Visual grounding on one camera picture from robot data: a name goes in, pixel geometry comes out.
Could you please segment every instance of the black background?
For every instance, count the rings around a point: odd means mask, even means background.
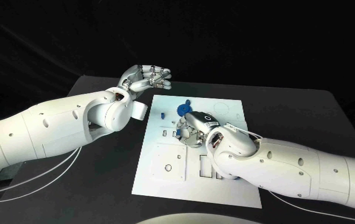
[[[134,64],[181,82],[328,90],[350,116],[343,0],[0,3],[0,118]]]

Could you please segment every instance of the small blue piece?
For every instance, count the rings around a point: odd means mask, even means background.
[[[177,115],[184,116],[184,114],[188,112],[191,112],[190,101],[186,100],[184,104],[178,105],[178,107],[177,107]]]

